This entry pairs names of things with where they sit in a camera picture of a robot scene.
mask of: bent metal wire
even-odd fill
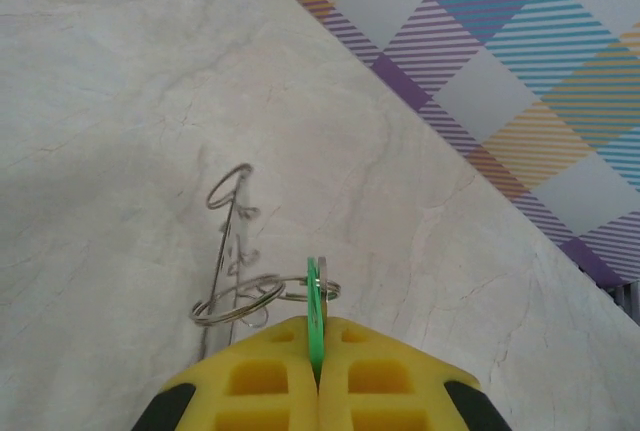
[[[199,326],[210,327],[222,323],[233,323],[241,320],[252,328],[261,328],[269,320],[269,312],[266,306],[276,299],[285,301],[306,301],[306,293],[286,292],[287,282],[298,282],[306,286],[306,276],[286,276],[277,274],[262,274],[250,279],[241,279],[242,270],[249,267],[259,259],[260,253],[249,250],[247,247],[247,223],[260,215],[260,210],[249,206],[247,193],[247,181],[253,166],[243,163],[229,171],[211,190],[207,196],[206,206],[215,210],[229,206],[227,219],[220,227],[223,233],[222,242],[218,250],[216,269],[213,276],[213,286],[208,301],[198,301],[191,309],[190,318]],[[216,194],[228,181],[236,178],[235,186],[231,191],[216,198]],[[326,302],[340,296],[340,285],[327,279],[326,259],[318,258],[320,275],[319,286],[323,298],[323,313],[326,313]],[[221,273],[235,276],[234,286],[217,290]],[[216,305],[225,296],[233,293],[233,307],[229,311],[216,312]],[[249,300],[247,304],[239,305],[239,299]],[[258,323],[250,323],[245,318],[256,311],[262,311],[264,317]]]

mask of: green plastic piece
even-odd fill
[[[324,322],[322,320],[322,301],[320,300],[320,280],[315,258],[307,258],[307,306],[309,360],[316,383],[320,383],[322,361],[324,361]]]

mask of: black rubber pad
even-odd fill
[[[132,431],[174,431],[196,392],[193,384],[178,384],[151,400]]]
[[[444,387],[469,431],[511,431],[483,392],[457,381],[449,381]]]

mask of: white marble surface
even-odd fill
[[[255,272],[327,256],[514,429],[637,429],[638,327],[292,0],[1,7],[0,429],[129,429],[191,362],[240,161]]]

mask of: plaid fabric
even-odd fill
[[[297,0],[598,284],[640,279],[640,0]]]

